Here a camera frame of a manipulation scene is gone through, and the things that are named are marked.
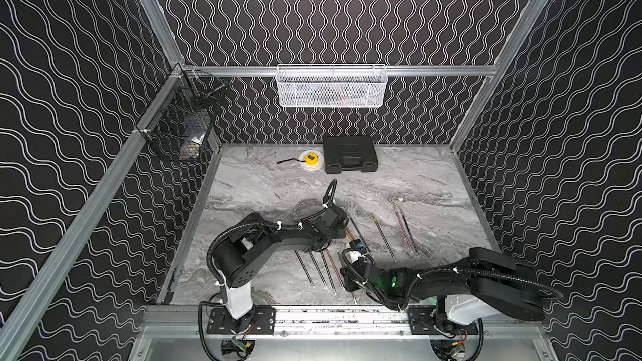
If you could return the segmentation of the blue pencil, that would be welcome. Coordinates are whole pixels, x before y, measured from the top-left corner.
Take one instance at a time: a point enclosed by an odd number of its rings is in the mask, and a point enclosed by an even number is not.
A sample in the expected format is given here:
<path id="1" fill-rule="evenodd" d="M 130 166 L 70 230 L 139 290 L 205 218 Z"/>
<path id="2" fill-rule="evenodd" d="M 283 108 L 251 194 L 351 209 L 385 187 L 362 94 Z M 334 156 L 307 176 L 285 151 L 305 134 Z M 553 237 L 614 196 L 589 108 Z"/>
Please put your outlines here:
<path id="1" fill-rule="evenodd" d="M 371 252 L 371 250 L 370 250 L 370 248 L 369 248 L 369 245 L 368 245 L 368 243 L 366 242 L 366 240 L 365 240 L 365 238 L 364 238 L 364 235 L 362 234 L 361 230 L 359 230 L 359 227 L 357 227 L 357 225 L 356 225 L 356 223 L 355 223 L 355 221 L 354 221 L 354 218 L 353 218 L 353 217 L 349 217 L 349 220 L 350 220 L 350 222 L 352 223 L 352 225 L 353 225 L 354 229 L 356 230 L 356 232 L 357 232 L 357 234 L 358 234 L 358 236 L 359 236 L 359 239 L 360 239 L 360 240 L 361 240 L 361 242 L 363 243 L 365 250 L 366 250 L 368 253 L 370 253 L 370 254 L 371 254 L 372 252 Z"/>

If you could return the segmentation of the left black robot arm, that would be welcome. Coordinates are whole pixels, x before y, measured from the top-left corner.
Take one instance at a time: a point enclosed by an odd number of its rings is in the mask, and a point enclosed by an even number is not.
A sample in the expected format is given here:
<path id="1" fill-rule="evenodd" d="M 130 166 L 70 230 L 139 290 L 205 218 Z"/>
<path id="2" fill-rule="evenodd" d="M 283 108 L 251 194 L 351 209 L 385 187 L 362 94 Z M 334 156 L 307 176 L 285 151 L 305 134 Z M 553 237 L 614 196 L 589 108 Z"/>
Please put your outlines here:
<path id="1" fill-rule="evenodd" d="M 271 222 L 254 212 L 218 234 L 206 253 L 209 272 L 222 288 L 222 300 L 234 320 L 252 312 L 251 281 L 276 252 L 322 252 L 346 238 L 349 217 L 334 201 L 338 182 L 332 180 L 321 209 L 293 224 Z"/>

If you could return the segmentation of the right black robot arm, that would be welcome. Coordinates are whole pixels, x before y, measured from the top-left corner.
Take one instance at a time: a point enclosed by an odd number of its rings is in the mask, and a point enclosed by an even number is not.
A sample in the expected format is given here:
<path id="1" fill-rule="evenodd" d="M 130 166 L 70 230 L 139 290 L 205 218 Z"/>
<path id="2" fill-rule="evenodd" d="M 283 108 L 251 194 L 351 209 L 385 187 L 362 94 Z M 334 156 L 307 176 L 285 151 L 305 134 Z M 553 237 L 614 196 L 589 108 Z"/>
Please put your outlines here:
<path id="1" fill-rule="evenodd" d="M 340 272 L 348 292 L 362 290 L 393 311 L 436 299 L 433 324 L 467 326 L 487 316 L 541 322 L 544 305 L 564 298 L 563 292 L 538 281 L 534 269 L 513 257 L 473 247 L 460 261 L 439 267 L 381 269 L 361 247 L 340 254 Z"/>

